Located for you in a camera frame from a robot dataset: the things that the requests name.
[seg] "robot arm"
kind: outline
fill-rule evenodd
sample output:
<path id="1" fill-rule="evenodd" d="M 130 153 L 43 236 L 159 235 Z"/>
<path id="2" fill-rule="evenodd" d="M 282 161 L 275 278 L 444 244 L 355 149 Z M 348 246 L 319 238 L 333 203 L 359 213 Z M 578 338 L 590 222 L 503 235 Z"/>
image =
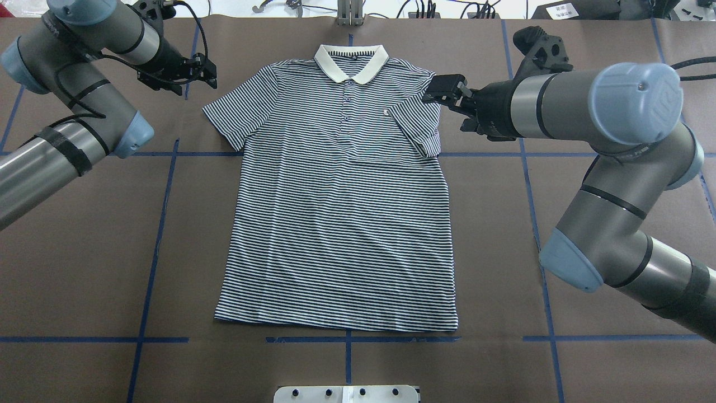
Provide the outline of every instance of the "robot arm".
<path id="1" fill-rule="evenodd" d="M 586 292 L 607 285 L 716 343 L 716 271 L 639 230 L 664 190 L 696 176 L 703 150 L 679 122 L 679 76 L 663 64 L 572 72 L 561 38 L 515 34 L 515 79 L 471 90 L 435 76 L 424 102 L 466 115 L 491 141 L 586 141 L 599 154 L 540 253 L 544 268 Z"/>
<path id="2" fill-rule="evenodd" d="M 198 53 L 186 59 L 163 37 L 172 2 L 48 0 L 42 23 L 18 37 L 1 56 L 3 67 L 27 90 L 53 92 L 74 115 L 44 128 L 0 158 L 0 230 L 110 153 L 126 158 L 154 130 L 91 61 L 102 49 L 140 70 L 154 90 L 181 95 L 180 84 L 206 81 L 216 88 L 216 67 Z"/>

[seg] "metal bracket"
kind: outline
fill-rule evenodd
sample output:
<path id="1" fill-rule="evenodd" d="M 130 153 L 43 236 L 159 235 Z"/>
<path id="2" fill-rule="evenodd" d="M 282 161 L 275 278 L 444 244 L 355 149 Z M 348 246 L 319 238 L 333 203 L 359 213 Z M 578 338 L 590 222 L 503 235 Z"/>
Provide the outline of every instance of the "metal bracket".
<path id="1" fill-rule="evenodd" d="M 362 0 L 338 0 L 338 25 L 363 25 Z"/>
<path id="2" fill-rule="evenodd" d="M 274 403 L 420 403 L 420 388 L 410 385 L 280 387 Z"/>

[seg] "table surface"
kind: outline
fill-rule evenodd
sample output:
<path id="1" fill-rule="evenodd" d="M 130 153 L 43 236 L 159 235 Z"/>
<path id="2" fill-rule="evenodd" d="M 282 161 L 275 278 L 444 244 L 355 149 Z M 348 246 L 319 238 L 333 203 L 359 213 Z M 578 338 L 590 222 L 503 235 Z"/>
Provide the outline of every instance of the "table surface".
<path id="1" fill-rule="evenodd" d="M 450 187 L 456 332 L 214 321 L 242 158 L 202 105 L 268 63 L 349 41 L 383 44 L 393 57 L 462 73 L 479 88 L 515 72 L 521 57 L 507 38 L 534 21 L 203 22 L 219 88 L 193 83 L 184 97 L 155 93 L 127 68 L 98 62 L 155 138 L 136 156 L 107 157 L 0 232 L 1 401 L 270 402 L 279 386 L 322 384 L 418 385 L 426 403 L 716 399 L 716 346 L 611 288 L 585 294 L 538 265 L 594 152 L 568 141 L 490 143 L 460 132 L 462 118 L 447 110 L 440 163 Z M 0 37 L 36 23 L 2 20 Z M 716 54 L 713 24 L 540 24 L 564 38 L 578 70 Z M 199 46 L 187 19 L 167 22 L 166 37 L 184 54 Z M 706 162 L 699 177 L 662 196 L 643 229 L 713 265 L 716 82 L 683 88 L 684 120 Z M 52 95 L 22 90 L 6 75 L 0 105 L 4 154 L 68 114 Z"/>

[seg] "light blue joint cap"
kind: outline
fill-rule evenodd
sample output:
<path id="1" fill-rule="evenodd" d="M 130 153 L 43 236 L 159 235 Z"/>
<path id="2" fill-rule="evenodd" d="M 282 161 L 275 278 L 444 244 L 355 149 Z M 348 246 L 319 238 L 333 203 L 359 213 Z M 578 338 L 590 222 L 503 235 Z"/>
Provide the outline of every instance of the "light blue joint cap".
<path id="1" fill-rule="evenodd" d="M 587 293 L 593 293 L 604 284 L 604 280 L 584 253 L 559 229 L 539 254 L 542 267 L 554 273 L 565 282 Z"/>
<path id="2" fill-rule="evenodd" d="M 47 94 L 49 90 L 37 82 L 35 77 L 32 77 L 25 62 L 22 61 L 22 57 L 20 57 L 19 40 L 20 37 L 15 38 L 10 46 L 5 49 L 5 52 L 2 52 L 2 55 L 0 55 L 0 64 L 2 64 L 7 74 L 18 84 L 24 85 L 25 88 L 33 93 L 40 95 Z"/>
<path id="3" fill-rule="evenodd" d="M 679 75 L 662 63 L 619 63 L 602 70 L 589 89 L 589 115 L 609 140 L 655 143 L 676 127 L 684 103 Z"/>
<path id="4" fill-rule="evenodd" d="M 694 159 L 691 160 L 691 166 L 686 170 L 686 173 L 684 173 L 681 178 L 678 178 L 673 184 L 669 184 L 667 186 L 667 190 L 673 190 L 676 188 L 680 188 L 681 186 L 685 185 L 688 181 L 692 180 L 694 176 L 699 174 L 699 171 L 701 171 L 701 166 L 704 165 L 704 148 L 701 147 L 701 143 L 696 139 L 696 136 L 694 136 L 694 132 L 689 129 L 689 134 L 691 134 L 691 138 L 694 139 Z"/>
<path id="5" fill-rule="evenodd" d="M 115 155 L 120 158 L 127 158 L 140 149 L 154 137 L 154 129 L 137 111 L 129 127 L 122 136 L 122 140 L 115 148 Z"/>
<path id="6" fill-rule="evenodd" d="M 117 0 L 47 0 L 52 13 L 65 24 L 95 25 L 115 12 Z"/>

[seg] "blue tape line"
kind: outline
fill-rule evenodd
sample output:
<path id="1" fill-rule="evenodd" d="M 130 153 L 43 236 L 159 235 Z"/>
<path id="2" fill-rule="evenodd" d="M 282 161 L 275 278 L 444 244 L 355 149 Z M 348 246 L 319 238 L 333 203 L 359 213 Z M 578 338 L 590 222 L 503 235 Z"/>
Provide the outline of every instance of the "blue tape line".
<path id="1" fill-rule="evenodd" d="M 5 132 L 2 135 L 2 140 L 0 140 L 0 151 L 5 149 L 5 142 L 7 141 L 7 136 L 10 135 L 10 127 L 12 127 L 12 121 L 15 119 L 15 113 L 17 112 L 17 108 L 20 106 L 20 99 L 22 98 L 22 93 L 24 91 L 25 86 L 20 85 L 20 89 L 17 91 L 17 96 L 15 97 L 15 103 L 12 105 L 12 111 L 10 111 L 10 118 L 7 120 L 7 124 L 5 125 Z"/>
<path id="2" fill-rule="evenodd" d="M 135 157 L 171 157 L 171 151 L 138 151 Z M 527 157 L 596 157 L 596 153 L 525 153 Z M 181 151 L 177 157 L 241 157 L 243 151 Z M 521 157 L 522 153 L 440 153 L 438 157 Z M 716 153 L 706 154 L 707 157 L 716 157 Z"/>
<path id="3" fill-rule="evenodd" d="M 146 152 L 137 152 L 132 154 L 132 156 L 137 157 L 171 157 L 175 154 L 173 152 L 169 151 L 146 151 Z M 243 156 L 243 151 L 231 151 L 231 152 L 220 152 L 220 151 L 182 151 L 179 153 L 176 153 L 177 157 L 236 157 L 236 156 Z"/>
<path id="4" fill-rule="evenodd" d="M 127 393 L 127 403 L 131 403 L 134 399 L 134 390 L 137 384 L 137 373 L 139 372 L 139 362 L 142 358 L 142 345 L 144 344 L 144 333 L 147 328 L 147 317 L 149 316 L 149 305 L 152 299 L 152 288 L 154 287 L 154 277 L 157 271 L 157 263 L 159 261 L 159 246 L 162 242 L 164 234 L 164 222 L 167 217 L 167 204 L 169 202 L 169 193 L 172 189 L 172 180 L 174 177 L 174 168 L 177 162 L 177 152 L 179 150 L 179 139 L 174 142 L 174 151 L 172 161 L 169 164 L 169 174 L 167 175 L 167 187 L 164 191 L 164 201 L 162 203 L 162 214 L 159 218 L 159 229 L 157 229 L 157 242 L 154 245 L 154 255 L 152 257 L 152 268 L 149 271 L 149 282 L 147 283 L 147 295 L 144 299 L 144 310 L 142 312 L 142 323 L 139 327 L 139 337 L 137 340 L 137 349 L 135 350 L 135 360 L 132 365 L 132 377 L 130 378 L 129 392 Z"/>
<path id="5" fill-rule="evenodd" d="M 585 336 L 556 336 L 557 341 L 698 341 L 704 340 L 697 334 L 610 334 Z M 522 341 L 545 342 L 550 336 L 524 336 Z"/>
<path id="6" fill-rule="evenodd" d="M 460 336 L 362 336 L 353 337 L 354 343 L 454 343 Z"/>
<path id="7" fill-rule="evenodd" d="M 527 157 L 596 157 L 597 153 L 528 153 L 525 152 Z"/>
<path id="8" fill-rule="evenodd" d="M 519 157 L 520 153 L 440 153 L 438 157 Z"/>
<path id="9" fill-rule="evenodd" d="M 321 337 L 321 336 L 299 336 L 299 337 L 267 337 L 267 343 L 344 343 L 343 336 Z"/>
<path id="10" fill-rule="evenodd" d="M 188 343 L 188 337 L 145 337 L 143 343 Z"/>
<path id="11" fill-rule="evenodd" d="M 197 24 L 196 28 L 194 29 L 194 43 L 191 45 L 191 55 L 196 54 L 196 42 L 199 40 L 199 25 Z M 189 85 L 191 85 L 191 82 L 188 82 L 187 85 L 184 87 L 184 100 L 189 99 Z"/>
<path id="12" fill-rule="evenodd" d="M 659 58 L 661 59 L 662 63 L 666 63 L 666 59 L 664 58 L 664 51 L 662 50 L 662 41 L 659 38 L 657 20 L 654 17 L 652 17 L 652 31 L 654 32 L 654 39 L 657 41 L 657 51 L 659 52 Z"/>
<path id="13" fill-rule="evenodd" d="M 505 44 L 505 59 L 507 60 L 507 68 L 510 80 L 514 78 L 512 74 L 512 60 L 510 58 L 510 50 L 508 47 L 507 40 L 507 25 L 505 20 L 500 21 L 502 23 L 502 39 Z M 532 195 L 532 183 L 530 181 L 529 167 L 527 165 L 527 151 L 525 150 L 525 142 L 522 138 L 518 139 L 520 144 L 520 154 L 522 159 L 522 169 L 525 176 L 525 185 L 527 188 L 527 200 L 530 207 L 530 218 L 532 219 L 532 232 L 534 235 L 535 242 L 537 244 L 537 250 L 541 249 L 541 242 L 539 239 L 539 228 L 537 226 L 537 213 L 535 211 L 534 198 Z M 552 353 L 552 367 L 554 370 L 554 379 L 557 386 L 557 397 L 559 403 L 564 403 L 564 389 L 562 387 L 562 375 L 559 369 L 559 355 L 557 354 L 557 343 L 554 336 L 554 323 L 552 322 L 552 307 L 549 301 L 549 291 L 547 290 L 547 277 L 545 276 L 544 268 L 540 265 L 540 274 L 542 276 L 542 301 L 544 302 L 544 312 L 547 317 L 547 329 L 550 337 L 550 350 Z"/>
<path id="14" fill-rule="evenodd" d="M 350 336 L 351 343 L 453 343 L 460 336 Z M 267 343 L 345 343 L 343 336 L 267 337 Z"/>
<path id="15" fill-rule="evenodd" d="M 346 385 L 353 384 L 353 373 L 352 373 L 352 333 L 351 331 L 346 331 Z"/>
<path id="16" fill-rule="evenodd" d="M 0 336 L 0 343 L 137 343 L 136 337 Z M 188 343 L 188 337 L 148 337 L 145 343 Z"/>
<path id="17" fill-rule="evenodd" d="M 706 196 L 706 202 L 709 205 L 711 219 L 713 219 L 714 223 L 716 223 L 716 208 L 714 208 L 714 200 L 711 197 L 711 191 L 709 190 L 709 185 L 706 183 L 706 178 L 704 177 L 703 172 L 699 172 L 699 180 L 701 181 L 701 189 L 704 190 L 704 195 Z"/>

